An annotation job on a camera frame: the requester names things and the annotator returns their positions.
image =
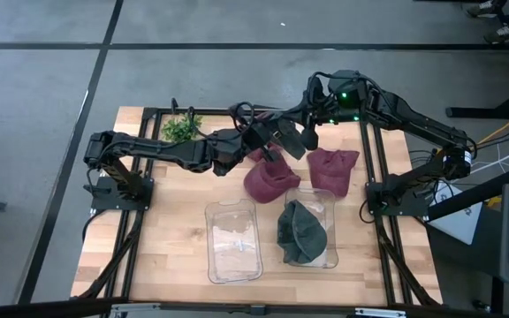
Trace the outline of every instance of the desk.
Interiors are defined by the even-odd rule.
[[[142,112],[142,107],[121,107],[114,130],[137,135]],[[162,123],[170,117],[163,115]],[[201,129],[210,133],[230,126],[232,121],[227,116],[203,116]],[[148,137],[152,134],[151,127],[148,126]],[[372,224],[364,224],[358,217],[359,207],[365,199],[363,185],[367,182],[359,124],[324,125],[318,127],[317,132],[323,148],[361,151],[351,176],[349,194],[336,204],[339,257],[336,268],[311,269],[282,263],[283,251],[276,243],[277,219],[284,209],[284,196],[281,196],[269,204],[256,205],[264,268],[262,276],[242,284],[212,284],[208,280],[204,209],[213,201],[247,198],[243,178],[254,164],[246,159],[221,178],[210,171],[194,174],[173,163],[155,162],[153,202],[145,212],[130,299],[228,304],[386,305],[376,232]],[[369,136],[371,139],[374,136],[371,127]],[[410,170],[404,133],[383,132],[383,140],[389,171],[402,173]],[[376,158],[376,149],[371,148],[373,158]],[[299,161],[290,156],[286,158],[301,177],[300,187],[311,187],[306,158]],[[122,161],[130,166],[132,158],[126,157]],[[375,165],[375,170],[380,171],[377,160]],[[84,292],[109,261],[119,216],[120,211],[107,211],[88,227],[72,295]],[[425,228],[411,217],[399,217],[398,220],[407,265],[430,296],[441,301]],[[125,264],[121,264],[114,295],[120,294],[124,268]],[[391,274],[396,299],[401,301],[398,271],[393,264]]]

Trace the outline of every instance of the gray carpet floor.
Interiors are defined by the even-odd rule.
[[[100,42],[114,3],[0,0],[0,42]],[[482,43],[497,27],[495,20],[468,18],[459,4],[411,0],[126,0],[113,42]],[[0,50],[0,200],[9,204],[0,213],[0,305],[14,301],[96,57],[94,50]],[[287,108],[299,101],[312,72],[343,68],[360,70],[474,140],[505,123],[450,119],[444,108],[491,108],[509,97],[509,52],[110,51],[34,301],[70,294],[90,202],[81,157],[89,134],[110,129],[119,106],[166,106],[176,97],[195,107],[249,100]],[[412,136],[407,142],[410,150],[431,148]],[[509,154],[509,144],[500,150]],[[496,159],[497,149],[488,148],[479,161]],[[493,167],[465,182],[501,172]],[[438,258],[436,266],[451,307],[490,300],[488,276]],[[505,309],[509,313],[509,286]]]

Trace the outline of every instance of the transparent plastic bin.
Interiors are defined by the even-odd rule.
[[[305,264],[289,262],[293,266],[332,269],[339,263],[335,247],[335,194],[329,190],[293,188],[286,192],[285,204],[297,200],[314,215],[327,233],[327,246],[323,253]]]
[[[208,229],[209,280],[225,284],[262,275],[262,259],[251,200],[221,201],[205,208]]]

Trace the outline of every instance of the yellow cable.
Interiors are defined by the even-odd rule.
[[[483,142],[485,142],[486,140],[489,140],[490,138],[494,137],[495,135],[497,135],[498,133],[504,131],[504,129],[508,128],[509,127],[509,122],[506,124],[506,125],[503,125],[502,127],[498,128],[495,132],[491,133],[490,135],[484,137],[482,140],[478,141],[477,145],[480,145],[482,144]]]

